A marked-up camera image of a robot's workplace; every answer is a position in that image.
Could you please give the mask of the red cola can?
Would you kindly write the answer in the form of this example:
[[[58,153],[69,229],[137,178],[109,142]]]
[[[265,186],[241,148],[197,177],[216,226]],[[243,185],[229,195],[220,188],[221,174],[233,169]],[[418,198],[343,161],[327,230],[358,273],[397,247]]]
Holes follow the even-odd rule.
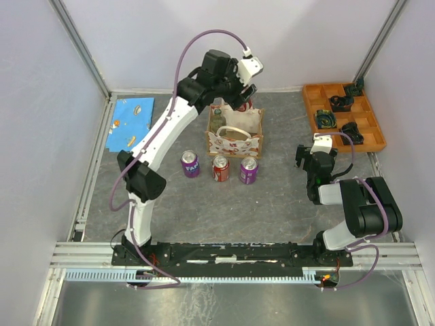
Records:
[[[251,99],[249,99],[246,103],[242,104],[242,105],[237,109],[237,111],[240,111],[240,112],[246,112],[246,111],[249,111],[249,110],[251,110],[251,109],[253,109],[253,104],[252,104]]]
[[[229,161],[226,156],[217,155],[212,160],[213,178],[217,182],[225,182],[229,178]]]

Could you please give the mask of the patterned canvas bag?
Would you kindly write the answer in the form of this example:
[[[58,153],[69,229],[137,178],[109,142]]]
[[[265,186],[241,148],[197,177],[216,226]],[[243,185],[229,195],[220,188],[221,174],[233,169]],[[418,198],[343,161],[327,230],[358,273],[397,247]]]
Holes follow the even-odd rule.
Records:
[[[219,128],[216,134],[210,131],[210,119],[214,109],[221,109],[226,118],[226,125]],[[207,154],[260,158],[264,139],[262,128],[264,112],[264,109],[257,109],[254,106],[249,111],[240,112],[232,109],[225,101],[218,105],[211,105],[205,131]]]

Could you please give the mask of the purple Fanta can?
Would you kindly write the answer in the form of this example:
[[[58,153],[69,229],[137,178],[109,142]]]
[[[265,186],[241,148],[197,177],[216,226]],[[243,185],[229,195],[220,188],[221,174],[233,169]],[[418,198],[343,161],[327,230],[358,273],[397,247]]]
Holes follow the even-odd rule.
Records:
[[[200,165],[198,156],[192,150],[186,150],[180,158],[183,172],[188,178],[195,178],[200,174]]]
[[[258,173],[258,161],[254,157],[243,158],[240,165],[240,180],[246,185],[256,181]]]

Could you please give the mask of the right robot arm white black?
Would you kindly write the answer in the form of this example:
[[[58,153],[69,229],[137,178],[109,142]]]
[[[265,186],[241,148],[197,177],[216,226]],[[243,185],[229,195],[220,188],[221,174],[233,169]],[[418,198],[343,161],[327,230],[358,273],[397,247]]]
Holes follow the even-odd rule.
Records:
[[[336,252],[368,242],[389,233],[398,232],[403,217],[383,177],[345,179],[352,165],[342,173],[333,175],[338,150],[328,152],[299,145],[296,166],[307,173],[307,197],[316,205],[340,205],[344,220],[329,230],[319,232],[313,241],[312,258],[327,266],[336,259]]]

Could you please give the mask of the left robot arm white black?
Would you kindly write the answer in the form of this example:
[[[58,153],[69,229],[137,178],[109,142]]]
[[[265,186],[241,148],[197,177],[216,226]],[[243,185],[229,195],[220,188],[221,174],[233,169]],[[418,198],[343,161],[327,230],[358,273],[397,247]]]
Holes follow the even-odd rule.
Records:
[[[258,57],[248,51],[237,60],[225,52],[209,50],[201,66],[177,83],[175,98],[144,139],[131,151],[122,150],[118,154],[130,206],[123,242],[129,246],[126,255],[134,264],[142,265],[150,258],[148,244],[154,202],[167,185],[158,169],[168,150],[216,98],[222,98],[232,109],[247,103],[257,90],[251,80],[263,68]]]

